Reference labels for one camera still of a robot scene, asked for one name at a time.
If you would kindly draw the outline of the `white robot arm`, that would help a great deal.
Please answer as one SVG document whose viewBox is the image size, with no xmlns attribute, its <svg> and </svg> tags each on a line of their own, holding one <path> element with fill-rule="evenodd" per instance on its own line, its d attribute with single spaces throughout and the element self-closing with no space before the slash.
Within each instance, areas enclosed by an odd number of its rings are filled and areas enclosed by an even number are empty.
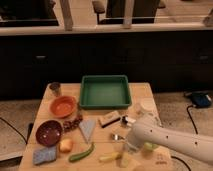
<svg viewBox="0 0 213 171">
<path fill-rule="evenodd" d="M 167 147 L 213 166 L 213 137 L 166 129 L 157 116 L 146 114 L 135 120 L 123 116 L 121 122 L 130 127 L 124 149 L 138 152 L 145 143 Z"/>
</svg>

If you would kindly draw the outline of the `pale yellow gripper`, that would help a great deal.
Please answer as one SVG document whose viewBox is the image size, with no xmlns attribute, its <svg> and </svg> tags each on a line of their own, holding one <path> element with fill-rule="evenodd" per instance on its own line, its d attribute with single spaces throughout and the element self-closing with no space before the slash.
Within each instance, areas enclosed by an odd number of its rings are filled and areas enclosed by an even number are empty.
<svg viewBox="0 0 213 171">
<path fill-rule="evenodd" d="M 121 168 L 135 168 L 139 162 L 129 152 L 123 152 L 121 155 L 120 167 Z"/>
</svg>

